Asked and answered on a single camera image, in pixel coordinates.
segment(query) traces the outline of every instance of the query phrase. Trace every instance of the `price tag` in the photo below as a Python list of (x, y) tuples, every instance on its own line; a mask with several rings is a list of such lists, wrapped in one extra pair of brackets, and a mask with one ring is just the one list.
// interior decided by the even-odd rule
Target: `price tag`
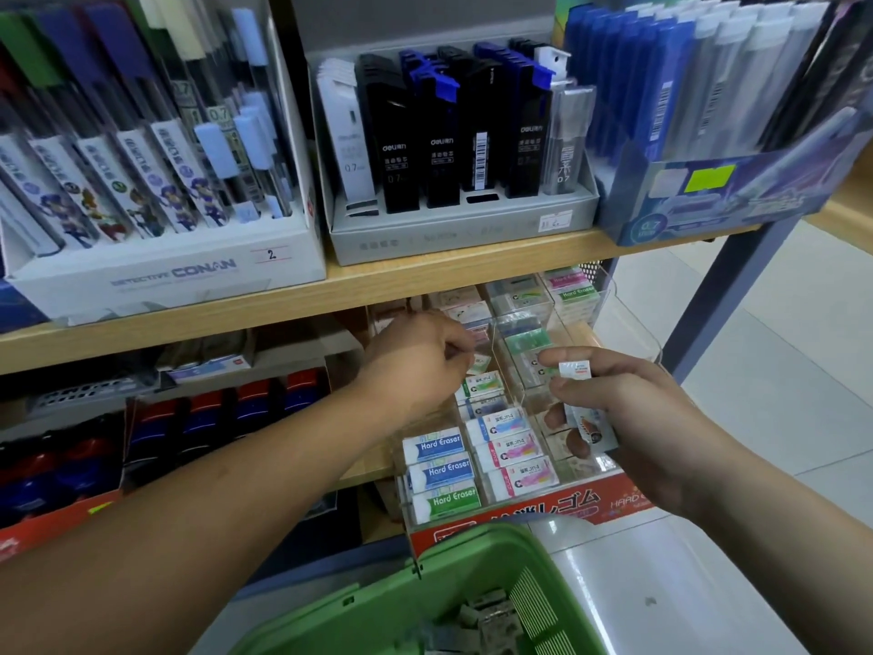
[(278, 262), (283, 259), (291, 259), (291, 246), (271, 246), (270, 248), (258, 248), (250, 251), (251, 257), (256, 264)]
[(570, 226), (570, 221), (573, 219), (573, 210), (559, 211), (557, 214), (546, 214), (540, 216), (540, 234), (543, 232), (552, 232), (553, 230), (563, 230)]

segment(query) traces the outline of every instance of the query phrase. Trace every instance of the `blue metal bar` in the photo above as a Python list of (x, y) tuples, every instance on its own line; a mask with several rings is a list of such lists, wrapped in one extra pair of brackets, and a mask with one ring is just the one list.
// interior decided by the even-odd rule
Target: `blue metal bar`
[(764, 271), (799, 217), (727, 239), (663, 347), (663, 366), (682, 383)]

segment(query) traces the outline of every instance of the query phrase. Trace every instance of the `gray display box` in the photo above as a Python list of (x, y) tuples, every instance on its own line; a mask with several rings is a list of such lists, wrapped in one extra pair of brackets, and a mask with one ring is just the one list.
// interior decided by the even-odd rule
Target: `gray display box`
[[(375, 205), (346, 208), (337, 162), (315, 82), (328, 57), (355, 61), (371, 52), (397, 60), (397, 52), (424, 52), (451, 44), (506, 43), (515, 36), (548, 41), (554, 0), (291, 0), (309, 65), (310, 95), (327, 227), (340, 264), (372, 262), (486, 243), (587, 230), (600, 194), (587, 159), (575, 192), (564, 196), (507, 198), (493, 190), (461, 191), (454, 207), (388, 214)], [(556, 227), (550, 223), (557, 222)]]

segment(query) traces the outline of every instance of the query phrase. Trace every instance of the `tiled floor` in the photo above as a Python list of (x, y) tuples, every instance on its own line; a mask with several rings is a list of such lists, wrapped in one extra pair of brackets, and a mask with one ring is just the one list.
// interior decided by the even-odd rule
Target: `tiled floor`
[[(618, 294), (663, 343), (721, 243), (625, 257)], [(801, 223), (685, 382), (759, 455), (873, 526), (873, 257)], [(531, 524), (607, 650), (802, 653), (718, 548), (659, 510)]]

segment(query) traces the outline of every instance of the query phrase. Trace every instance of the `white display box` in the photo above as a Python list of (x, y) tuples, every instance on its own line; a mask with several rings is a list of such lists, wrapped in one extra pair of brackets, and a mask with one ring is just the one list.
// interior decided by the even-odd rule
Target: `white display box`
[(6, 279), (47, 317), (70, 326), (189, 306), (217, 298), (302, 285), (326, 276), (315, 219), (315, 186), (306, 134), (266, 0), (223, 0), (252, 7), (266, 19), (266, 40), (289, 128), (299, 194), (292, 215), (223, 228), (201, 223), (183, 234), (101, 242), (87, 251), (35, 257), (7, 225), (0, 225)]

